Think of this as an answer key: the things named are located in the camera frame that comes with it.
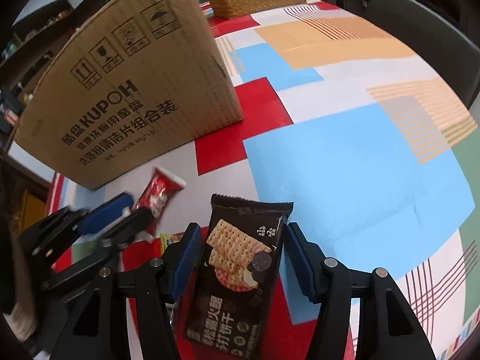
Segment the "dark cracker packet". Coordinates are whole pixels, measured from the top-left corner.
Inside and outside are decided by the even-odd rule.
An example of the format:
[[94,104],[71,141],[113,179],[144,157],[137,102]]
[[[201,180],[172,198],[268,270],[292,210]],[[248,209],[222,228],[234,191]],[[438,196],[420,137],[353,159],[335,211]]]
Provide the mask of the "dark cracker packet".
[[214,194],[185,337],[251,359],[277,281],[291,202]]

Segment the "red white candy packet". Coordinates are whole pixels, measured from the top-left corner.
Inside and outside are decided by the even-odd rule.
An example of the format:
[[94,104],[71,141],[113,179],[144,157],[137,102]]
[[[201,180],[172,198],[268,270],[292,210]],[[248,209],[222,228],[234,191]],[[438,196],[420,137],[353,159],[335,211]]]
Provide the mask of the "red white candy packet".
[[185,180],[179,176],[162,167],[154,167],[149,183],[133,205],[133,211],[148,208],[153,217],[159,219],[171,198],[186,186]]

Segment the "yellow green candy packet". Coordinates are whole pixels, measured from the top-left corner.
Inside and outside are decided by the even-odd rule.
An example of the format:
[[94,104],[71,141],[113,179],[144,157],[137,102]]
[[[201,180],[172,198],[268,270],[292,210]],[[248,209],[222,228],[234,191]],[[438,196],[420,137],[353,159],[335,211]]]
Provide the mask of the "yellow green candy packet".
[[160,235],[160,254],[163,255],[165,250],[176,242],[179,242],[182,239],[183,233],[176,234],[161,234]]

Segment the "colourful patchwork tablecloth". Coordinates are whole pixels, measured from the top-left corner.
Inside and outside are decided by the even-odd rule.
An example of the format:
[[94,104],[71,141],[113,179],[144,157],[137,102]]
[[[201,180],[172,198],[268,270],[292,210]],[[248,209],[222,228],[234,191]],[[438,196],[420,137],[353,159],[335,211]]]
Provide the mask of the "colourful patchwork tablecloth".
[[164,154],[97,191],[60,175],[47,210],[142,193],[154,167],[185,180],[154,242],[207,226],[213,194],[292,202],[310,242],[347,267],[384,267],[451,359],[479,325],[479,126],[422,58],[325,2],[208,17],[241,102],[240,124]]

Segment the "brown cardboard box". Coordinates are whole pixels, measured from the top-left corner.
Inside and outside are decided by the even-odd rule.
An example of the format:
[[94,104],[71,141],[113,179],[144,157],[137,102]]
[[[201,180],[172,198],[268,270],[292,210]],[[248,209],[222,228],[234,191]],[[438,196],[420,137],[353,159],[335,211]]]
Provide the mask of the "brown cardboard box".
[[97,189],[241,119],[198,0],[112,0],[47,68],[15,141]]

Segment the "dark chair near right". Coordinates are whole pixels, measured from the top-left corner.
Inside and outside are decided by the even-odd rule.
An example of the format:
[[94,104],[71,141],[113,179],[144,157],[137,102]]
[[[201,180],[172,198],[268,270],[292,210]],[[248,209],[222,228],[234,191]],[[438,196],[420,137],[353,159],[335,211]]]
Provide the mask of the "dark chair near right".
[[364,17],[421,56],[467,108],[479,94],[479,48],[415,0],[371,0]]

